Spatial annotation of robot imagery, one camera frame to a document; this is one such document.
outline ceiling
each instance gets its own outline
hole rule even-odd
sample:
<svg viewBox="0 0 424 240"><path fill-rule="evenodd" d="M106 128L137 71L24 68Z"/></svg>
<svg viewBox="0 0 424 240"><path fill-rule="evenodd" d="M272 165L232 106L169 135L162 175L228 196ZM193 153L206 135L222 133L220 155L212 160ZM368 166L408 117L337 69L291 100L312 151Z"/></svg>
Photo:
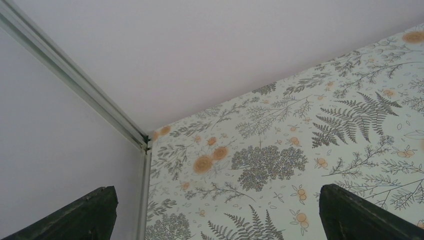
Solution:
<svg viewBox="0 0 424 240"><path fill-rule="evenodd" d="M146 133L424 22L424 0L14 0Z"/></svg>

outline floral wallpaper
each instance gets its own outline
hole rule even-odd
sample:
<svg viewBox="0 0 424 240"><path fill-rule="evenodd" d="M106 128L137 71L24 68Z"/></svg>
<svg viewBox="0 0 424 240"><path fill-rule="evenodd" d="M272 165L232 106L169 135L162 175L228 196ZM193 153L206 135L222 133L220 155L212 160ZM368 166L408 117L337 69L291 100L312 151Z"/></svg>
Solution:
<svg viewBox="0 0 424 240"><path fill-rule="evenodd" d="M424 24L158 129L147 240L326 239L335 183L424 228Z"/></svg>

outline white panel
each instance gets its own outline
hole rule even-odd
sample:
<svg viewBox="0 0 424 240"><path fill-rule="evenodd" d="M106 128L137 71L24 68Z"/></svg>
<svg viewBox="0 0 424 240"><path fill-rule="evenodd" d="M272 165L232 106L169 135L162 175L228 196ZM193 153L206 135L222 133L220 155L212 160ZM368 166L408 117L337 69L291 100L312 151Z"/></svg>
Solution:
<svg viewBox="0 0 424 240"><path fill-rule="evenodd" d="M424 22L423 0L15 2L145 132Z"/></svg>
<svg viewBox="0 0 424 240"><path fill-rule="evenodd" d="M2 29L0 56L0 238L113 185L112 239L133 239L140 150Z"/></svg>

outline dark object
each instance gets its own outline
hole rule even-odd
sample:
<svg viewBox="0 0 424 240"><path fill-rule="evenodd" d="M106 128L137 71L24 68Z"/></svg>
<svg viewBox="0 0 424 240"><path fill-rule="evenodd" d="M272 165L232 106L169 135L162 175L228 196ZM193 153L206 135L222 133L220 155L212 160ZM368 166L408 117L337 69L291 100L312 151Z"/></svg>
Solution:
<svg viewBox="0 0 424 240"><path fill-rule="evenodd" d="M328 240L424 240L424 230L337 186L324 185L319 216Z"/></svg>
<svg viewBox="0 0 424 240"><path fill-rule="evenodd" d="M115 187L99 187L3 240L109 240L117 205Z"/></svg>

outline patterned wall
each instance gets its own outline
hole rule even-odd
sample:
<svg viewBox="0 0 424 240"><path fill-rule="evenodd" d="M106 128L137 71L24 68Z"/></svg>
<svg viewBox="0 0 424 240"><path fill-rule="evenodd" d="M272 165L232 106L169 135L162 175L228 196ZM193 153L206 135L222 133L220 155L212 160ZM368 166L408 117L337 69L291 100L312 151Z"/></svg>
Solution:
<svg viewBox="0 0 424 240"><path fill-rule="evenodd" d="M424 228L423 115L424 24L158 129L146 239L326 239L331 183Z"/></svg>

